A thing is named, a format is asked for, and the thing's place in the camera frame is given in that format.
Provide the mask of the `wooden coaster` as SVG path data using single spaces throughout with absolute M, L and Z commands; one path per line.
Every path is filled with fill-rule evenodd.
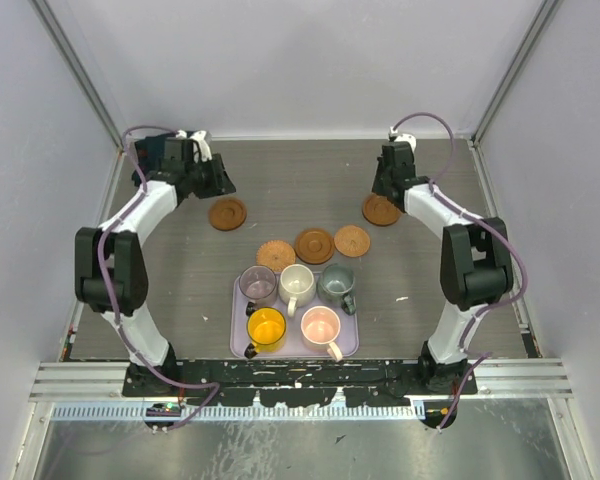
M 376 226 L 390 226 L 402 216 L 399 208 L 393 205 L 386 197 L 370 194 L 362 205 L 364 218 Z
M 246 218 L 246 205 L 235 197 L 216 201 L 208 213 L 211 226 L 220 231 L 235 230 L 245 222 Z
M 307 228 L 295 239 L 296 256 L 307 264 L 320 265 L 329 261 L 335 251 L 332 235 L 322 228 Z

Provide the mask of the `woven rattan coaster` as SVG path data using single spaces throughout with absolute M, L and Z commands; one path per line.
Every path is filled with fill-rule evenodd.
M 279 273 L 296 263 L 295 250 L 285 241 L 271 240 L 259 247 L 256 253 L 256 263 Z
M 356 225 L 346 225 L 334 235 L 334 244 L 342 255 L 358 258 L 369 251 L 371 239 L 363 228 Z

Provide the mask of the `grey-green mug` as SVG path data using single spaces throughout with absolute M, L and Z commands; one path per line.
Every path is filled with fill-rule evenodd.
M 331 264 L 320 274 L 317 283 L 319 299 L 326 305 L 338 307 L 347 315 L 356 313 L 355 275 L 351 268 Z

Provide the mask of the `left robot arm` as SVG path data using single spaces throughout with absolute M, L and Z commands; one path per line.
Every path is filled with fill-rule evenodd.
M 134 196 L 99 226 L 77 231 L 74 280 L 77 300 L 114 328 L 131 363 L 145 375 L 145 385 L 158 396 L 168 396 L 179 387 L 180 372 L 174 349 L 147 304 L 143 245 L 190 196 L 219 197 L 236 188 L 221 155 L 211 148 L 209 132 L 178 130 L 154 140 L 160 149 L 149 171 L 142 170 L 136 148 L 126 148 L 139 182 Z

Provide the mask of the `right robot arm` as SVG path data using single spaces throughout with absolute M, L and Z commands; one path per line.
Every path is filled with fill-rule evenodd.
M 418 358 L 424 390 L 439 394 L 467 368 L 468 346 L 487 311 L 513 287 L 507 230 L 498 217 L 463 209 L 426 176 L 416 174 L 415 138 L 381 147 L 372 192 L 417 219 L 441 241 L 439 281 L 445 305 Z

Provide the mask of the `dark blue folded cloth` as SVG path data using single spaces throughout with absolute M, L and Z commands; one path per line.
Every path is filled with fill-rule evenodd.
M 134 143 L 137 163 L 144 174 L 159 168 L 167 137 L 167 134 L 148 136 Z

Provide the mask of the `cream speckled mug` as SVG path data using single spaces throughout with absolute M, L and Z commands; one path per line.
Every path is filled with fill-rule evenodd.
M 315 277 L 308 267 L 293 264 L 281 272 L 278 295 L 286 305 L 288 319 L 293 319 L 300 308 L 307 306 L 314 299 L 315 294 Z

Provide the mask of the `pink mug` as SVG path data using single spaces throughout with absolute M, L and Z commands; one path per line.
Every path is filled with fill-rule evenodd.
M 342 351 L 337 344 L 341 321 L 334 310 L 326 306 L 310 308 L 304 313 L 300 328 L 302 341 L 307 348 L 326 353 L 336 362 L 343 359 Z

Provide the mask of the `lavender plastic tray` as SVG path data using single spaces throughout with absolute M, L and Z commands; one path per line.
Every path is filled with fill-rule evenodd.
M 233 284 L 231 333 L 229 345 L 232 354 L 240 359 L 245 359 L 244 351 L 251 342 L 247 333 L 247 303 L 248 298 L 242 294 L 239 288 L 239 277 L 237 277 Z M 303 340 L 301 330 L 302 316 L 307 310 L 315 306 L 324 306 L 324 303 L 320 301 L 318 296 L 315 296 L 310 304 L 297 310 L 296 315 L 292 320 L 287 320 L 287 330 L 284 345 L 275 352 L 265 352 L 257 355 L 256 358 L 328 359 L 329 355 L 326 352 L 320 351 L 317 347 L 308 345 Z M 350 357 L 359 348 L 357 316 L 347 315 L 341 308 L 336 306 L 331 306 L 331 309 L 338 314 L 341 323 L 341 329 L 336 343 L 339 346 L 343 356 Z

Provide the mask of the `aluminium frame rail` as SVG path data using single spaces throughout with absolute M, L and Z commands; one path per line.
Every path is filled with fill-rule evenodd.
M 195 360 L 180 363 L 186 383 L 218 383 L 223 392 L 247 389 L 306 391 L 352 389 L 368 396 L 448 399 L 456 392 L 487 397 L 570 397 L 572 388 L 557 359 L 495 359 L 479 364 L 467 379 L 424 382 L 413 360 Z M 33 400 L 169 398 L 181 390 L 160 380 L 141 380 L 127 362 L 44 363 L 36 374 Z

